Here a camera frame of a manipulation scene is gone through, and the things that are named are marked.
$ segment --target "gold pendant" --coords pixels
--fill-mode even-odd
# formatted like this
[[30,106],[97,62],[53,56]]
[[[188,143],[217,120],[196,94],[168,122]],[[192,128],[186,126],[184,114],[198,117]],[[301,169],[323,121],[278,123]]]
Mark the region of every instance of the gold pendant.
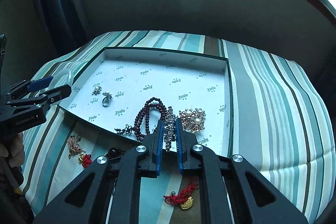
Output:
[[78,162],[82,163],[84,158],[84,154],[80,154],[78,157]]
[[193,198],[188,197],[188,200],[185,203],[180,204],[181,210],[188,210],[193,206]]

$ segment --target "striped bedspread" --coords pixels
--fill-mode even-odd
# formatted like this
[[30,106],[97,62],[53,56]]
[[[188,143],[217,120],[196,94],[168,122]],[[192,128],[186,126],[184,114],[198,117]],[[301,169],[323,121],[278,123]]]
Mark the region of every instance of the striped bedspread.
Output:
[[[309,223],[322,213],[335,185],[335,142],[325,104],[298,64],[202,35],[120,31],[105,33],[48,62],[33,79],[70,68],[76,80],[85,64],[106,46],[155,47],[227,57],[234,98],[233,153],[253,164]],[[53,106],[45,124],[24,132],[26,162],[21,190],[36,214],[83,170],[76,158],[68,159],[66,146],[67,138],[78,132],[83,136],[80,145],[93,158],[111,147],[130,148],[130,144],[94,131]],[[157,180],[142,179],[139,222],[200,222],[197,202],[187,212],[163,202],[163,195],[178,192],[186,183],[175,166],[163,165]]]

